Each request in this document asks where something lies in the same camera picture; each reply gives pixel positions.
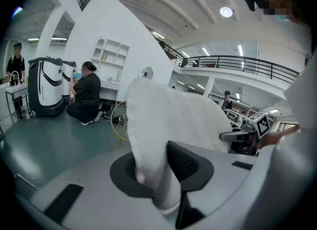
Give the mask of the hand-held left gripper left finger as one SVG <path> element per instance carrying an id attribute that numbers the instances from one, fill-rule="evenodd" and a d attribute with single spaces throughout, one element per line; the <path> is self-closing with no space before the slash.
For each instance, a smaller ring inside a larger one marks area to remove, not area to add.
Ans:
<path id="1" fill-rule="evenodd" d="M 137 181 L 135 159 L 129 152 L 116 159 L 110 167 L 110 178 L 114 185 L 129 197 L 153 199 L 153 189 Z"/>

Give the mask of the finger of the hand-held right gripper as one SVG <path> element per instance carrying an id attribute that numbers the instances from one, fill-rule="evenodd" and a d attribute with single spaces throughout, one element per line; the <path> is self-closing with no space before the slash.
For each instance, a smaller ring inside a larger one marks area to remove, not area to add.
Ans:
<path id="1" fill-rule="evenodd" d="M 219 138 L 223 141 L 242 142 L 242 141 L 247 141 L 249 139 L 249 133 L 246 131 L 221 133 Z"/>

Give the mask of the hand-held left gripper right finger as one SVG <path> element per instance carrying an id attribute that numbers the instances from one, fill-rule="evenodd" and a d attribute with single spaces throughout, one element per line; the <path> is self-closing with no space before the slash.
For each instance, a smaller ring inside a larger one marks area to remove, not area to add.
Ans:
<path id="1" fill-rule="evenodd" d="M 170 140 L 167 142 L 167 160 L 181 186 L 180 206 L 175 223 L 175 228 L 181 230 L 205 217 L 200 210 L 191 206 L 187 193 L 203 189 L 213 177 L 214 167 L 208 159 Z"/>

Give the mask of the gold wire chair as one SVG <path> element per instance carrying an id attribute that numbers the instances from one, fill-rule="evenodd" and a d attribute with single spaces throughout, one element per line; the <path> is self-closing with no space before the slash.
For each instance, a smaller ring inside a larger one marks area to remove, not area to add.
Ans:
<path id="1" fill-rule="evenodd" d="M 129 142 L 128 137 L 128 117 L 127 117 L 127 101 L 122 101 L 119 104 L 115 106 L 111 114 L 120 115 L 123 114 L 126 116 L 126 120 L 124 123 L 113 123 L 110 122 L 111 128 L 114 131 L 114 134 L 118 137 L 118 145 L 115 147 L 115 149 L 118 149 L 121 146 L 121 143 L 123 141 Z"/>

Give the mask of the white cloth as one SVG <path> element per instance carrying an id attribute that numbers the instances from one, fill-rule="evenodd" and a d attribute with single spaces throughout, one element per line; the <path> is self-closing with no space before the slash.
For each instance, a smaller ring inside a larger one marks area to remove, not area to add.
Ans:
<path id="1" fill-rule="evenodd" d="M 180 182 L 167 162 L 168 141 L 228 152 L 221 133 L 232 131 L 223 110 L 195 93 L 179 92 L 146 78 L 128 88 L 127 131 L 139 183 L 154 191 L 154 205 L 166 215 L 180 205 Z"/>

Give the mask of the person's right forearm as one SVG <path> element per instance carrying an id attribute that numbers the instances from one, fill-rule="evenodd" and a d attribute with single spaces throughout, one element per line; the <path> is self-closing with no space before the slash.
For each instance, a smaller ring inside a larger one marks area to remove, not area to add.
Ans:
<path id="1" fill-rule="evenodd" d="M 263 147 L 268 146 L 268 145 L 277 144 L 283 136 L 295 133 L 299 130 L 299 128 L 300 128 L 299 125 L 295 125 L 293 127 L 290 127 L 288 129 L 285 129 L 282 131 L 267 133 L 265 136 L 263 136 L 260 139 L 259 149 L 262 149 Z"/>

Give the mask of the person's white shirt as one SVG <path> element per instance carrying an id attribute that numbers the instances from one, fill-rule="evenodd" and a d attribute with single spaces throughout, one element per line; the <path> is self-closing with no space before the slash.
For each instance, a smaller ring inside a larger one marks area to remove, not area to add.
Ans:
<path id="1" fill-rule="evenodd" d="M 302 129 L 317 129 L 317 26 L 312 27 L 312 49 L 304 70 L 284 95 Z"/>

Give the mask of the black headset device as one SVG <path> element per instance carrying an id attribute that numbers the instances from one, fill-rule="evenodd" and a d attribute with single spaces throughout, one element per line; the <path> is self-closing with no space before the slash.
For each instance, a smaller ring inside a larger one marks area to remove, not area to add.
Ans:
<path id="1" fill-rule="evenodd" d="M 103 118 L 113 123 L 119 123 L 119 122 L 124 123 L 126 120 L 126 116 L 123 114 L 115 115 L 115 114 L 106 113 L 103 115 Z"/>

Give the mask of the black backpack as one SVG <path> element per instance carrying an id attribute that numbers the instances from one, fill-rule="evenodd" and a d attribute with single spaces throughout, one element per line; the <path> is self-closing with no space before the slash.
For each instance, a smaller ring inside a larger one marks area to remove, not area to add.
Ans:
<path id="1" fill-rule="evenodd" d="M 109 115 L 112 113 L 115 104 L 110 101 L 103 101 L 101 103 L 100 111 L 102 111 L 105 115 Z"/>

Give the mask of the black mezzanine railing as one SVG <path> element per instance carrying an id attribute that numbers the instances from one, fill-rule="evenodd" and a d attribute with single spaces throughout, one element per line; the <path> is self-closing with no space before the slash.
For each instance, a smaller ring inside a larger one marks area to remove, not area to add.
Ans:
<path id="1" fill-rule="evenodd" d="M 172 63 L 181 68 L 217 68 L 250 73 L 283 84 L 291 84 L 300 75 L 299 72 L 279 64 L 251 57 L 233 55 L 210 55 L 186 57 L 165 42 L 158 40 Z"/>

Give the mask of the white oval vanity mirror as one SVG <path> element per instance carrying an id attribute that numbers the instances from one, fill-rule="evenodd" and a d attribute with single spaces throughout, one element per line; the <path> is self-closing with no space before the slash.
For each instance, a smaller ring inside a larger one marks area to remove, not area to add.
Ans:
<path id="1" fill-rule="evenodd" d="M 146 68 L 144 68 L 141 72 L 140 77 L 144 77 L 147 78 L 149 80 L 151 80 L 154 76 L 154 72 L 152 70 L 152 68 L 150 66 L 147 66 Z"/>

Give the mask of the white and black service robot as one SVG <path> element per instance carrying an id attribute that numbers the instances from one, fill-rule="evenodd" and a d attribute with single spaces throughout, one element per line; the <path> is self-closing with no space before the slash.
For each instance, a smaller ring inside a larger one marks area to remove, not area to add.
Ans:
<path id="1" fill-rule="evenodd" d="M 69 104 L 70 98 L 70 78 L 76 72 L 77 65 L 74 61 L 63 61 L 62 67 L 62 98 L 65 104 Z"/>
<path id="2" fill-rule="evenodd" d="M 38 57 L 28 61 L 28 100 L 31 117 L 58 115 L 65 106 L 62 97 L 60 58 Z"/>

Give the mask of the white shelf desk unit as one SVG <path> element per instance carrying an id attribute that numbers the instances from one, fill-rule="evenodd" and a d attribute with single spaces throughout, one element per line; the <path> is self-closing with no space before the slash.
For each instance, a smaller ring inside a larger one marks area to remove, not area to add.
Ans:
<path id="1" fill-rule="evenodd" d="M 104 53 L 107 53 L 106 61 L 103 61 Z M 91 62 L 96 66 L 96 74 L 101 81 L 101 98 L 109 100 L 117 100 L 117 94 L 120 88 L 120 81 L 116 81 L 117 72 L 122 71 L 128 56 L 129 46 L 110 40 L 107 38 L 98 37 Z M 112 77 L 113 81 L 108 81 L 107 78 Z"/>

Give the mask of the round ceiling lamp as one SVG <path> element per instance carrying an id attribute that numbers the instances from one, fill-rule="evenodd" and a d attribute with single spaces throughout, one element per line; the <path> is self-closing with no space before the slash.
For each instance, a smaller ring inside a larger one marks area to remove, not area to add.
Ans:
<path id="1" fill-rule="evenodd" d="M 233 11 L 228 7 L 222 7 L 219 10 L 219 12 L 220 12 L 220 15 L 225 17 L 225 18 L 229 18 L 233 15 Z"/>

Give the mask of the white sink table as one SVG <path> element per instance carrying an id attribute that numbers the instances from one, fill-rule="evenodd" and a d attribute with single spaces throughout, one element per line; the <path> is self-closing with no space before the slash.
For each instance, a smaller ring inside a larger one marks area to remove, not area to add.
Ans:
<path id="1" fill-rule="evenodd" d="M 30 110 L 28 101 L 28 86 L 24 78 L 20 79 L 19 73 L 13 71 L 5 89 L 5 98 L 12 124 Z"/>

